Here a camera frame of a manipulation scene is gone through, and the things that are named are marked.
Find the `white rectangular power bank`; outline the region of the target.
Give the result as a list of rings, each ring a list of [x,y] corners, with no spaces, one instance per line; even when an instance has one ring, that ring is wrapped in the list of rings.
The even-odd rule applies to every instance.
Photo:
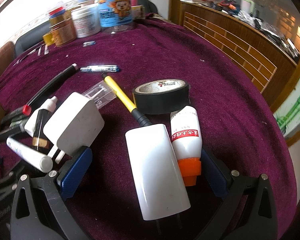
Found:
[[[164,124],[125,133],[130,166],[144,220],[156,220],[191,207]]]

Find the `white wall charger plug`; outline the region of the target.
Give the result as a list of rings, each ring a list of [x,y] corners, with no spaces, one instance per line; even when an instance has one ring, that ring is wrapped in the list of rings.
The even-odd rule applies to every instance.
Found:
[[[49,156],[60,163],[65,154],[73,157],[82,146],[91,146],[101,129],[104,119],[95,103],[73,92],[53,113],[43,128],[44,135],[53,143]]]

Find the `black marker red end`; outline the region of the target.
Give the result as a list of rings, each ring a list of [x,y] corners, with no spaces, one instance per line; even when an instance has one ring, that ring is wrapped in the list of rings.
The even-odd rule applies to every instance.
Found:
[[[23,111],[20,115],[20,118],[23,119],[26,116],[29,116],[34,110],[35,105],[39,103],[40,100],[44,97],[45,94],[55,89],[58,85],[62,85],[69,77],[75,74],[79,70],[79,66],[76,63],[73,63],[68,68],[58,73],[53,77],[47,84],[45,84],[28,102],[27,109]]]

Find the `white glue bottle orange cap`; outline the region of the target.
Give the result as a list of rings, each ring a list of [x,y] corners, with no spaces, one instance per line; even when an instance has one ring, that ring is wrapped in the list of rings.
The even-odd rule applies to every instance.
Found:
[[[185,106],[170,114],[171,142],[186,187],[196,185],[201,175],[202,135],[197,111]]]

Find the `yellow black pen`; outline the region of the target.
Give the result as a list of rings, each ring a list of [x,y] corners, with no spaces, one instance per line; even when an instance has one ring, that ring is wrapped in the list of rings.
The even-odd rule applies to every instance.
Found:
[[[150,120],[141,113],[136,105],[130,100],[130,98],[124,93],[124,91],[119,87],[119,85],[110,77],[107,73],[102,74],[104,82],[113,90],[115,95],[120,99],[124,106],[128,109],[134,119],[141,127],[151,126]]]

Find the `black electrical tape roll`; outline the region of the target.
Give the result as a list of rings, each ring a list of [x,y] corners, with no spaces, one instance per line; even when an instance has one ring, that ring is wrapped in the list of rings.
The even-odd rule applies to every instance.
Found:
[[[167,114],[190,104],[189,84],[180,79],[144,83],[132,90],[137,109],[150,115]]]

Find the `blue silver clear pen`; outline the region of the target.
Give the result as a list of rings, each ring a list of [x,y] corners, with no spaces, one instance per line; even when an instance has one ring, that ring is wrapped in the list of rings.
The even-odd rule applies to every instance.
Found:
[[[80,71],[83,73],[115,73],[119,72],[120,68],[117,65],[90,65],[81,67]]]

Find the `white tube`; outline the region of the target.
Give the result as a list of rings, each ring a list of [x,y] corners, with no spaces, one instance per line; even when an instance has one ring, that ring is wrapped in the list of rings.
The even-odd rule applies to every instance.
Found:
[[[53,161],[50,156],[40,153],[21,142],[8,137],[6,139],[6,145],[19,157],[25,160],[27,163],[38,169],[43,173],[49,173],[53,168]]]

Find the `black brown lipstick tube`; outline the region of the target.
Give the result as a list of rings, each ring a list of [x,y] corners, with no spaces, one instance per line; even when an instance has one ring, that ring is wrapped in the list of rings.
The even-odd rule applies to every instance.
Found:
[[[36,126],[36,131],[32,137],[32,148],[40,153],[48,154],[50,150],[50,141],[43,132],[43,128],[47,121],[49,120],[50,114],[39,114],[42,117],[42,120],[39,121],[39,124]]]

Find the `maroon tablecloth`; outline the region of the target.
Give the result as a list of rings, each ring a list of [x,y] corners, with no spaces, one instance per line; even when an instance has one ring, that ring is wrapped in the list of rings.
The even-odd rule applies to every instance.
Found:
[[[127,93],[150,83],[166,90],[189,84],[202,140],[225,165],[245,176],[268,175],[281,237],[296,212],[296,178],[288,147],[277,122],[250,76],[219,49],[186,29],[153,17],[132,30],[99,33],[84,47],[75,40],[52,47],[46,56],[12,63],[0,77],[0,104],[13,111],[55,75],[76,63],[115,64],[112,75]],[[91,149],[93,162],[74,197],[66,202],[92,239],[193,239],[211,219],[217,199],[204,176],[189,188],[191,207],[170,228],[144,221],[130,168],[125,134],[138,124],[118,100],[101,109],[105,126]]]

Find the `clear plastic case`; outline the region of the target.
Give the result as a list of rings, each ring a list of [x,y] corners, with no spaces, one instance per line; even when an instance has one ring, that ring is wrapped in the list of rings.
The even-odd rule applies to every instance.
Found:
[[[98,109],[116,98],[116,94],[103,80],[86,90],[83,96],[92,100]]]

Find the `wooden brick pattern counter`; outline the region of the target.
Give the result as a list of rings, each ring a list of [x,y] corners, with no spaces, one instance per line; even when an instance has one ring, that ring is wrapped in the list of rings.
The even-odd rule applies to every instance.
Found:
[[[180,0],[169,0],[168,19],[222,51],[238,66],[266,100],[279,109],[300,79],[300,60],[265,35],[217,10]]]

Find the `dark grey sofa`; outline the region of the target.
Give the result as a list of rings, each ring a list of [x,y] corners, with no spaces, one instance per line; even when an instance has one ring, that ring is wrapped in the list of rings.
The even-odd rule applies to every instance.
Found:
[[[38,44],[43,36],[50,31],[50,22],[46,21],[19,37],[15,43],[15,57]]]

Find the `white label jar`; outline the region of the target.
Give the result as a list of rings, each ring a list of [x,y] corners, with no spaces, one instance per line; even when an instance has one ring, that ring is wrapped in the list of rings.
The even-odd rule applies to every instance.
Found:
[[[78,38],[84,38],[101,31],[97,4],[86,5],[71,12]]]

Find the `red blue lid jar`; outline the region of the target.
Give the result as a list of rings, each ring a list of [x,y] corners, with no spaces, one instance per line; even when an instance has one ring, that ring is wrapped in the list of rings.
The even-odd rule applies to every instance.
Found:
[[[65,14],[66,10],[64,7],[58,7],[55,10],[49,12],[49,21],[50,25],[53,26],[57,23],[60,23],[65,20]]]

